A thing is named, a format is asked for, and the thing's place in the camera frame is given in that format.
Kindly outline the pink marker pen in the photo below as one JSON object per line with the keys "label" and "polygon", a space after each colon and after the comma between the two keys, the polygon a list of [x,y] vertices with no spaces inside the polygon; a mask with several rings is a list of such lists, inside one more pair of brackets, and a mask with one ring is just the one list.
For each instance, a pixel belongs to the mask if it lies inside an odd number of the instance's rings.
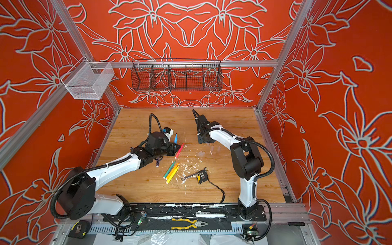
{"label": "pink marker pen", "polygon": [[175,159],[177,159],[181,153],[181,151],[183,150],[184,144],[181,145],[180,149],[176,152],[175,154]]}

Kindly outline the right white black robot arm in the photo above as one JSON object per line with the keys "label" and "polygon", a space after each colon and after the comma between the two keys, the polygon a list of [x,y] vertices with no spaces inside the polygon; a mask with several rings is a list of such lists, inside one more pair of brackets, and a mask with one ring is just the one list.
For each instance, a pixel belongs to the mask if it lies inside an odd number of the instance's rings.
{"label": "right white black robot arm", "polygon": [[[205,115],[193,110],[200,144],[219,142],[230,150],[232,165],[240,178],[241,191],[238,198],[238,215],[244,220],[252,219],[258,210],[257,180],[269,176],[275,170],[271,152],[252,137],[240,137],[225,129],[216,121],[208,121]],[[259,150],[263,150],[271,162],[270,169],[262,173],[264,162]]]}

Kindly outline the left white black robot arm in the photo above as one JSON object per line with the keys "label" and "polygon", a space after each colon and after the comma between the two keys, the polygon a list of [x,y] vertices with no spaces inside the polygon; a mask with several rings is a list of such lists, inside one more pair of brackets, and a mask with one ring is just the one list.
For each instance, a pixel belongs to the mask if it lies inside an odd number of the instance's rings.
{"label": "left white black robot arm", "polygon": [[57,219],[77,220],[87,214],[121,213],[127,201],[120,195],[99,195],[97,191],[109,182],[132,171],[137,171],[164,156],[175,156],[180,145],[171,142],[173,129],[160,127],[148,132],[139,146],[131,148],[126,155],[103,165],[75,167],[54,192],[50,212]]}

